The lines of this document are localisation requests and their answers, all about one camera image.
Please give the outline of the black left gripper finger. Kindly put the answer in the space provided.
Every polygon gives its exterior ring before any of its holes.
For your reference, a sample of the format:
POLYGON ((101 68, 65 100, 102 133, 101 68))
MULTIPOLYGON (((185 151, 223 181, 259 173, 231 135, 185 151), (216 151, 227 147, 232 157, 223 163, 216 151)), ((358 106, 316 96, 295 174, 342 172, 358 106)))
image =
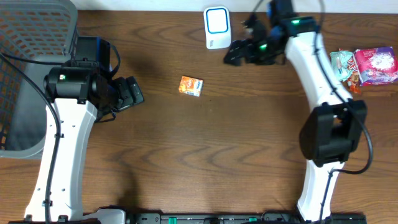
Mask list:
POLYGON ((126 79, 127 85, 129 86, 129 90, 131 92, 131 98, 133 101, 133 105, 138 105, 144 102, 144 95, 136 81, 136 79, 131 76, 126 79))
POLYGON ((134 104, 134 100, 132 97, 131 88, 128 85, 126 79, 122 77, 117 78, 113 80, 112 86, 118 92, 119 100, 116 109, 118 111, 123 111, 130 108, 134 104))

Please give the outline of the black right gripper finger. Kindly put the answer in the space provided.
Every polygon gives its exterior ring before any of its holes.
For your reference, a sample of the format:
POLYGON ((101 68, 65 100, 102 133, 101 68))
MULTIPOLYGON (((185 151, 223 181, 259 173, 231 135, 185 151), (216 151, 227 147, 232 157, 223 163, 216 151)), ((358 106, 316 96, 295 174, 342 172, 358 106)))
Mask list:
POLYGON ((223 59, 223 63, 233 66, 241 66, 242 60, 245 59, 245 53, 241 51, 229 51, 223 59))
POLYGON ((247 39, 244 39, 244 40, 234 40, 234 41, 232 41, 232 43, 231 43, 231 45, 230 45, 230 47, 229 47, 228 52, 229 52, 229 53, 235 52, 235 51, 237 51, 237 52, 243 52, 243 51, 247 48, 248 43, 249 43, 249 42, 248 42, 247 39))

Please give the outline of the teal snack packet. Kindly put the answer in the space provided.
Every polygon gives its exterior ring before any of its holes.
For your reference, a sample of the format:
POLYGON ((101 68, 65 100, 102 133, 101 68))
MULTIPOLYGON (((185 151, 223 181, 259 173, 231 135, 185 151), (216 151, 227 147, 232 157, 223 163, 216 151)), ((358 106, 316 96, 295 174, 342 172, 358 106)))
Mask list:
POLYGON ((346 81, 354 72, 349 63, 352 57, 353 53, 347 50, 330 53, 331 67, 336 78, 341 82, 346 81))

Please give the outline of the purple pad package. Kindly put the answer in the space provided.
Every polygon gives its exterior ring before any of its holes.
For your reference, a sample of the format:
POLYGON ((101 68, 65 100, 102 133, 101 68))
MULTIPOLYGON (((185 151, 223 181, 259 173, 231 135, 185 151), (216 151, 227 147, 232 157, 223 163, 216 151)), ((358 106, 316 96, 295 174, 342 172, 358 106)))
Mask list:
POLYGON ((397 58, 392 47, 356 50, 353 56, 361 86, 385 85, 397 80, 397 58))

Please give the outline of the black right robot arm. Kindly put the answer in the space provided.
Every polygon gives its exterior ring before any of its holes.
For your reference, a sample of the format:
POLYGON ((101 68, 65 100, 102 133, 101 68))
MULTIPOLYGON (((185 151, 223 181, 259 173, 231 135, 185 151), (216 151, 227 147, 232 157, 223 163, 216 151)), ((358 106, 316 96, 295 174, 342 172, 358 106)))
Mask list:
POLYGON ((362 135, 367 106, 355 101, 335 77, 326 55, 320 28, 313 17, 296 13, 272 19, 272 32, 251 14, 243 22, 251 37, 232 42, 224 57, 238 66, 244 60, 255 65, 272 65, 284 55, 293 65, 307 96, 310 114, 299 133, 300 150, 306 159, 303 189, 297 202, 298 214, 292 223, 355 222, 348 215, 336 217, 330 204, 339 174, 359 175, 369 169, 373 152, 360 170, 346 170, 345 162, 362 135))

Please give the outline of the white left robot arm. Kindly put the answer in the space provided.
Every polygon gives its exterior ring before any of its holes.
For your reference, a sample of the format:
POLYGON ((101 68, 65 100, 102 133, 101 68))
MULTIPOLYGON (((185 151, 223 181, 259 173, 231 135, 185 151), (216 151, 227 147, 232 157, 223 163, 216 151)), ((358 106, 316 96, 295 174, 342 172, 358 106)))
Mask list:
POLYGON ((117 207, 86 215, 82 182, 93 125, 144 101, 136 79, 114 79, 95 67, 55 67, 45 77, 45 90, 50 104, 44 150, 23 222, 126 223, 126 211, 117 207))

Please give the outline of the orange chocolate bar wrapper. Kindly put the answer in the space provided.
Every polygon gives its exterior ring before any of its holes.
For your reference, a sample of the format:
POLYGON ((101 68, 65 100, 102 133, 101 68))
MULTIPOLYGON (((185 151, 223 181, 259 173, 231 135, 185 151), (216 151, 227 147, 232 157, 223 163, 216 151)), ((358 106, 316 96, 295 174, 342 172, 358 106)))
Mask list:
POLYGON ((347 59, 345 69, 347 70, 349 77, 346 79, 346 83, 348 84, 349 90, 352 91, 353 93, 360 94, 360 79, 359 79, 359 70, 357 65, 354 62, 354 57, 353 53, 345 50, 345 49, 339 49, 340 52, 347 53, 348 55, 351 55, 349 59, 347 59))

